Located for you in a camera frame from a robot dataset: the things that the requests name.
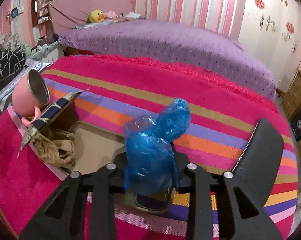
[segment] cup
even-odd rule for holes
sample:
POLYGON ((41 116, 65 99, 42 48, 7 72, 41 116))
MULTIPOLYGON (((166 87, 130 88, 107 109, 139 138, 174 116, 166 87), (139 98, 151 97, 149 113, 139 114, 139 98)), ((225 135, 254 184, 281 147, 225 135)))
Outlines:
POLYGON ((41 109, 49 104, 49 91, 42 76, 31 69, 17 83, 12 93, 12 108, 22 116, 21 122, 30 127, 41 115, 41 109))

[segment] purple bedspread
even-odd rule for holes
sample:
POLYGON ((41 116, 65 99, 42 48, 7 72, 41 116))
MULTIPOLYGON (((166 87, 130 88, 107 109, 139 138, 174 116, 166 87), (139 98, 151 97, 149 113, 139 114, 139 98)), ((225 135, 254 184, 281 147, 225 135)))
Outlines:
POLYGON ((60 35, 63 46, 126 57, 152 57, 212 70, 271 100, 276 93, 273 74, 244 51, 238 41, 188 25, 159 20, 135 20, 70 30, 60 35))

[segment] black patterned cushion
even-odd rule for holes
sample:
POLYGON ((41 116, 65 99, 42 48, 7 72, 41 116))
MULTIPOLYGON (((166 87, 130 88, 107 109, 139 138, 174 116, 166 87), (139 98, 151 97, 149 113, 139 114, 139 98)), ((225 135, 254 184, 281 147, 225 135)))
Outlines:
POLYGON ((0 91, 23 70, 25 57, 20 47, 14 51, 0 49, 0 91))

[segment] mug handle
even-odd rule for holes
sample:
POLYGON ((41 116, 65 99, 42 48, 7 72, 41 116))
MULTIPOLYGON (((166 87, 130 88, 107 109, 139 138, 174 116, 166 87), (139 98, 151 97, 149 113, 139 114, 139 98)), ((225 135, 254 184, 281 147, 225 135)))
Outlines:
POLYGON ((22 119, 21 119, 21 122, 26 127, 31 127, 31 124, 41 115, 40 108, 38 106, 34 106, 34 108, 35 108, 35 116, 32 121, 28 121, 26 117, 22 117, 22 119))

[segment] blue plastic bag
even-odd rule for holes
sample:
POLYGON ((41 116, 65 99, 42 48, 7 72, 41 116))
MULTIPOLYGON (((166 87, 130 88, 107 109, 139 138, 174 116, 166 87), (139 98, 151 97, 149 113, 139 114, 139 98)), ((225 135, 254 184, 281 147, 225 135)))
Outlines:
POLYGON ((145 115, 127 122, 125 187, 142 195, 167 190, 171 185, 178 188, 170 142, 181 136, 189 124, 190 112, 183 99, 174 100, 157 118, 145 115))

